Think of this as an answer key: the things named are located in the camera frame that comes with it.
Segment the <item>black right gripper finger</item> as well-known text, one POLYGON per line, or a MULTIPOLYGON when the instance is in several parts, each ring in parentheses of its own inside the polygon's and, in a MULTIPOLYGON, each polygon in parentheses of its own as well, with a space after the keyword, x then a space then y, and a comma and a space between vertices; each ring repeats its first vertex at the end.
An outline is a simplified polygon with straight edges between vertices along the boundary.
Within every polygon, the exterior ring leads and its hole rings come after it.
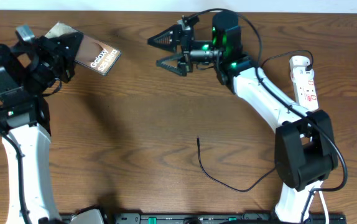
POLYGON ((181 25, 172 25, 161 33, 148 38, 147 44, 168 52, 176 52, 182 35, 181 25))
POLYGON ((160 68, 164 68, 180 77, 187 76, 186 62, 184 60, 183 54, 173 54, 168 57, 164 57, 156 61, 156 65, 160 68), (177 65, 171 65, 171 62, 176 62, 177 65))

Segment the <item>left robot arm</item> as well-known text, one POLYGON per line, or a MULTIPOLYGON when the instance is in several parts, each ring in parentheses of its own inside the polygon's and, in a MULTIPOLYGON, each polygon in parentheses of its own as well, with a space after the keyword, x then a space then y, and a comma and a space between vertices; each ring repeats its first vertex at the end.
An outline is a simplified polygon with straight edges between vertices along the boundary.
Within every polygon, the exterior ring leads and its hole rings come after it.
POLYGON ((68 83, 84 35, 35 37, 19 28, 18 43, 0 44, 0 137, 9 173, 8 223, 63 223, 51 186, 50 112, 46 89, 68 83))

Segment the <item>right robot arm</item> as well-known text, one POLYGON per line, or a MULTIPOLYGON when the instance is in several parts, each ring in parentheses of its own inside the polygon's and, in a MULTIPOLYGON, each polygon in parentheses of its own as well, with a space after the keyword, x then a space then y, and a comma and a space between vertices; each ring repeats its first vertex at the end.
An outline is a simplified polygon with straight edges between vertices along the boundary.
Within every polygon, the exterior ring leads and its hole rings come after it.
POLYGON ((291 53, 290 77, 295 96, 288 97, 264 73, 264 62, 243 50, 240 22, 244 16, 215 9, 212 38, 197 40, 199 14, 183 16, 175 25, 148 39, 150 46, 170 52, 156 64, 181 77, 194 69, 213 68, 219 82, 247 102, 275 135, 274 171, 282 180, 280 199, 266 223, 316 223, 312 200, 326 191, 323 182, 345 162, 333 137, 329 115, 318 107, 313 57, 291 53))

